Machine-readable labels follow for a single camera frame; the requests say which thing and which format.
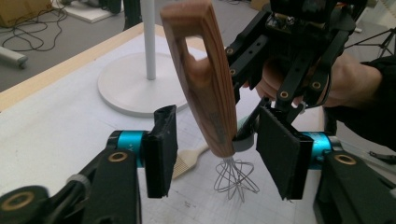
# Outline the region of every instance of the human hand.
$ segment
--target human hand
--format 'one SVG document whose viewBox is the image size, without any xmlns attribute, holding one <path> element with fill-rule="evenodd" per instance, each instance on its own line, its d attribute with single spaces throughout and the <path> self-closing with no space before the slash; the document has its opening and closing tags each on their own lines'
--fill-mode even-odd
<svg viewBox="0 0 396 224">
<path fill-rule="evenodd" d="M 315 68 L 312 66 L 309 69 L 303 86 L 309 83 Z M 257 93 L 260 97 L 265 96 L 275 100 L 277 90 L 283 80 L 284 76 L 276 65 L 276 60 L 269 60 L 263 66 L 262 80 L 256 86 Z M 375 92 L 381 80 L 382 76 L 377 69 L 361 64 L 352 56 L 344 53 L 335 60 L 332 66 L 332 85 L 323 106 L 367 107 L 375 99 Z M 299 104 L 302 100 L 302 97 L 296 97 L 293 102 Z"/>
</svg>

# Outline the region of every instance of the wood grain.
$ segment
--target wood grain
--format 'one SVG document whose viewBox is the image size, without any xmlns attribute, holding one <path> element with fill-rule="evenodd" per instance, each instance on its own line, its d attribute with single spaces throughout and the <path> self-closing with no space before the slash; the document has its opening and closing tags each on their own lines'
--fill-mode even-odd
<svg viewBox="0 0 396 224">
<path fill-rule="evenodd" d="M 233 83 L 211 2 L 178 2 L 164 7 L 161 18 L 178 79 L 206 142 L 216 156 L 231 157 L 236 134 Z M 186 43 L 197 35 L 207 53 L 199 61 Z"/>
</svg>

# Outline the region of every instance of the floor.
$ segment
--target floor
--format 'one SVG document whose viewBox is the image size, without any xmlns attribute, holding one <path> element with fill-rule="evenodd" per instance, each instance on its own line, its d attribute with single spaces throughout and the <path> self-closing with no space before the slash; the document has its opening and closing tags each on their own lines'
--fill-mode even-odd
<svg viewBox="0 0 396 224">
<path fill-rule="evenodd" d="M 159 18 L 159 10 L 166 4 L 173 2 L 172 0 L 156 0 L 156 23 L 161 24 Z M 213 0 L 213 6 L 217 15 L 223 44 L 230 45 L 236 35 L 240 33 L 246 25 L 257 14 L 255 9 L 252 9 L 249 2 L 233 2 L 230 0 Z M 7 64 L 0 61 L 0 91 L 4 91 L 14 85 L 17 85 L 24 80 L 35 76 L 36 74 L 45 71 L 46 69 L 73 57 L 85 49 L 88 49 L 113 35 L 122 31 L 123 28 L 123 14 L 112 16 L 110 18 L 98 21 L 96 23 L 88 23 L 80 21 L 73 17 L 67 17 L 65 20 L 58 21 L 60 15 L 57 13 L 48 13 L 39 18 L 41 21 L 46 21 L 48 27 L 39 33 L 34 33 L 39 39 L 43 41 L 42 50 L 28 50 L 22 53 L 29 57 L 25 69 L 20 69 L 13 64 Z M 370 36 L 386 32 L 388 28 L 367 21 L 361 21 L 358 27 L 362 29 L 361 33 L 354 33 L 346 45 L 350 45 L 366 39 Z M 36 31 L 43 29 L 43 24 L 30 25 L 23 27 L 26 31 Z M 378 38 L 374 38 L 365 43 L 372 43 L 374 46 L 356 46 L 346 49 L 361 61 L 370 61 L 378 56 L 381 48 L 378 46 L 382 44 L 389 33 L 385 33 Z M 0 43 L 9 49 L 29 49 L 29 43 L 21 38 L 9 38 L 13 36 L 10 29 L 0 28 Z M 29 38 L 34 46 L 39 46 L 41 42 L 37 38 Z M 389 46 L 394 48 L 394 41 Z M 372 143 L 360 139 L 354 133 L 344 128 L 340 124 L 339 135 L 341 138 L 347 139 L 348 142 L 357 147 L 373 147 L 380 148 Z"/>
</svg>

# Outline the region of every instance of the white table surface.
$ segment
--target white table surface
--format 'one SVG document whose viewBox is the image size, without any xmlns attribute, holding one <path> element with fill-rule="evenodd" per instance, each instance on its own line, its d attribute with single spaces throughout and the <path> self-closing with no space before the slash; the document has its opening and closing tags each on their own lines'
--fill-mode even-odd
<svg viewBox="0 0 396 224">
<path fill-rule="evenodd" d="M 104 148 L 113 131 L 152 129 L 153 119 L 114 111 L 97 90 L 103 68 L 144 51 L 142 43 L 140 35 L 0 113 L 0 195 L 27 185 L 47 187 L 53 195 Z M 163 37 L 156 37 L 156 48 L 169 53 Z M 205 56 L 196 49 L 191 53 Z M 258 102 L 255 91 L 242 90 L 238 118 L 248 115 Z M 299 131 L 320 131 L 321 121 L 320 108 L 311 109 L 294 126 Z M 177 113 L 177 139 L 179 150 L 204 143 L 189 108 Z M 254 163 L 251 179 L 260 188 L 257 194 L 246 192 L 244 203 L 238 197 L 229 201 L 226 193 L 213 190 L 220 159 L 210 150 L 191 172 L 174 180 L 169 197 L 160 200 L 147 198 L 144 170 L 139 169 L 143 223 L 316 223 L 313 201 L 320 172 L 308 172 L 302 200 L 282 201 L 255 147 L 234 157 Z"/>
</svg>

